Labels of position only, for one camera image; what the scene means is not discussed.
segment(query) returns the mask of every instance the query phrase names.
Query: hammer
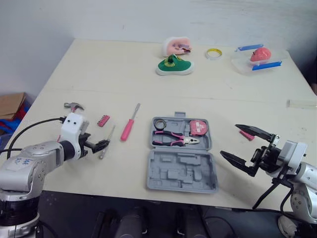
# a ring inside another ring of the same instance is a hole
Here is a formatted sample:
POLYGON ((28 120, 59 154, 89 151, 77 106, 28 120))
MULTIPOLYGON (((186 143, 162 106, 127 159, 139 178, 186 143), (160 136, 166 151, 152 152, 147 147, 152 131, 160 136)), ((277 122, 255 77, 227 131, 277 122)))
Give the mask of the hammer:
POLYGON ((65 108, 71 108, 71 112, 74 113, 77 108, 84 110, 84 108, 78 103, 64 103, 65 108))

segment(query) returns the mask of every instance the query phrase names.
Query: pliers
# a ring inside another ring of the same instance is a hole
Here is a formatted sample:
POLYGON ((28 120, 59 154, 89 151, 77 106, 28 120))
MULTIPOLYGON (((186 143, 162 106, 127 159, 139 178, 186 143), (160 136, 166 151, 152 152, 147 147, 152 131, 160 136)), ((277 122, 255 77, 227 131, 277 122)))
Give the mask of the pliers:
POLYGON ((182 133, 175 133, 166 130, 157 130, 154 132, 154 135, 167 135, 170 137, 174 137, 178 140, 172 142, 161 142, 161 141, 153 141, 153 145, 165 145, 165 146, 185 146, 185 144, 198 144, 200 141, 199 139, 195 139, 193 137, 186 137, 182 133))

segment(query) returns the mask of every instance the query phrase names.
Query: open tool case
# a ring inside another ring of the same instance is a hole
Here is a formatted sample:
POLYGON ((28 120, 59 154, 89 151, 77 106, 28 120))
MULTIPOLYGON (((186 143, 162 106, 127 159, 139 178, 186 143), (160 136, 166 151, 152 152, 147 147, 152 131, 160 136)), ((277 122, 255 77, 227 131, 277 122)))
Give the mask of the open tool case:
POLYGON ((175 113, 174 118, 153 118, 151 125, 151 150, 148 164, 147 185, 150 189, 215 193, 218 181, 211 149, 211 135, 208 121, 205 119, 188 119, 185 113, 175 113), (154 123, 158 119, 166 122, 164 131, 182 133, 186 137, 200 140, 198 144, 185 146, 160 146, 153 141, 168 143, 174 141, 166 135, 155 134, 154 123), (190 121, 201 120, 207 125, 207 133, 202 136, 190 135, 190 121))

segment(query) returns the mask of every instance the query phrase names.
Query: yellow tape roll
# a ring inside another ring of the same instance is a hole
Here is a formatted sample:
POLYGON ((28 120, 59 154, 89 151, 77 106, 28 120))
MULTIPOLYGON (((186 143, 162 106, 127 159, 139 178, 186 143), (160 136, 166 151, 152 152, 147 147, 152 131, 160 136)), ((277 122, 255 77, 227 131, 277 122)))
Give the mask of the yellow tape roll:
POLYGON ((217 60, 217 59, 219 59, 221 56, 222 56, 222 51, 219 50, 219 49, 212 48, 212 49, 208 49, 208 50, 206 51, 206 58, 209 59, 209 60, 217 60), (209 52, 217 52, 219 55, 216 56, 216 57, 214 57, 214 56, 209 55, 209 52))

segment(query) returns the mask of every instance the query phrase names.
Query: gray robot arm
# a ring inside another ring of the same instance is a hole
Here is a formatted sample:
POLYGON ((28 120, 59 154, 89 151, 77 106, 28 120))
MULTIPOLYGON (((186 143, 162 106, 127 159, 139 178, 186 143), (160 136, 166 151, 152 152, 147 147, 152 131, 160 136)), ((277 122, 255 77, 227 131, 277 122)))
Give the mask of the gray robot arm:
POLYGON ((268 146, 262 146, 255 151, 251 159, 253 165, 250 167, 245 165, 245 160, 225 151, 220 152, 229 163, 250 176, 254 177, 258 168, 261 168, 273 177, 273 186, 260 197, 253 208, 255 209, 273 189, 282 184, 292 190, 291 206, 295 217, 317 224, 317 168, 302 162, 306 156, 307 145, 288 140, 280 150, 276 148, 279 135, 248 125, 237 124, 236 127, 269 142, 268 146))
POLYGON ((48 141, 25 147, 0 167, 0 238, 35 238, 39 221, 38 203, 45 176, 64 161, 103 150, 107 142, 87 142, 89 122, 70 113, 61 128, 59 142, 48 141))

